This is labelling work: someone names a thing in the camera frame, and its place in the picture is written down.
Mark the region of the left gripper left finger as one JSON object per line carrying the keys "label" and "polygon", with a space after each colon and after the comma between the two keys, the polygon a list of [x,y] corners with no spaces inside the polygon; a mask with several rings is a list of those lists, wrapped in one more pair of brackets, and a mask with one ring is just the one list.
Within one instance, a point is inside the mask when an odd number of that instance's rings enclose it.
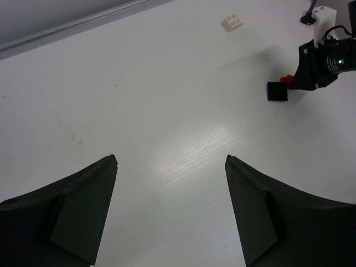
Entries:
{"label": "left gripper left finger", "polygon": [[1,266],[94,266],[116,176],[108,155],[1,202]]}

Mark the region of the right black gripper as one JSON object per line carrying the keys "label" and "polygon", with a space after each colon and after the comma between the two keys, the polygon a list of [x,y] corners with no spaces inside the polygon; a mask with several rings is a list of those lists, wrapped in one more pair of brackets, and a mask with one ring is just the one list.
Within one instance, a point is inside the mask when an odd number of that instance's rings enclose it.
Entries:
{"label": "right black gripper", "polygon": [[318,48],[310,41],[299,47],[299,65],[289,89],[315,91],[351,71],[355,71],[354,39],[325,41]]}

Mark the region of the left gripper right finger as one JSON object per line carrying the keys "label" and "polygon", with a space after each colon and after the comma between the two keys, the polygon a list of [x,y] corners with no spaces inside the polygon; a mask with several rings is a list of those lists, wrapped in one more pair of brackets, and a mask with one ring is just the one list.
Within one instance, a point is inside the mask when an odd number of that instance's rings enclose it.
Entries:
{"label": "left gripper right finger", "polygon": [[355,265],[355,205],[298,190],[235,156],[225,171],[247,266]]}

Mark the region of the small red lego piece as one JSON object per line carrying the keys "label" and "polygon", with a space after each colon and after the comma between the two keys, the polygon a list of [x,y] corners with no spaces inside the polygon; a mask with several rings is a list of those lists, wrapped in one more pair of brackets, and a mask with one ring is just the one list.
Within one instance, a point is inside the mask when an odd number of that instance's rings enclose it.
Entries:
{"label": "small red lego piece", "polygon": [[286,75],[285,77],[281,77],[279,82],[281,83],[286,83],[287,85],[290,85],[290,83],[292,82],[294,76],[292,75]]}

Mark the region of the tan lego brick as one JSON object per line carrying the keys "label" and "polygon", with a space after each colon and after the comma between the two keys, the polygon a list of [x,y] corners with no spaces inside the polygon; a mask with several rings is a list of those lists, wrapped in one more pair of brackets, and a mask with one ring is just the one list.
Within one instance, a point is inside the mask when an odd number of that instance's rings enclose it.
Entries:
{"label": "tan lego brick", "polygon": [[235,13],[225,17],[221,24],[229,33],[244,25],[243,20]]}

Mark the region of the black square lego plate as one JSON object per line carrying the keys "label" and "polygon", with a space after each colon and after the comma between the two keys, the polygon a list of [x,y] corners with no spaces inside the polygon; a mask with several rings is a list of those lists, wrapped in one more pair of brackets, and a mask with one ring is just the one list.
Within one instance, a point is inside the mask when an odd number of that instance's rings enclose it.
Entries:
{"label": "black square lego plate", "polygon": [[285,82],[267,83],[268,101],[285,102],[288,100],[288,84]]}

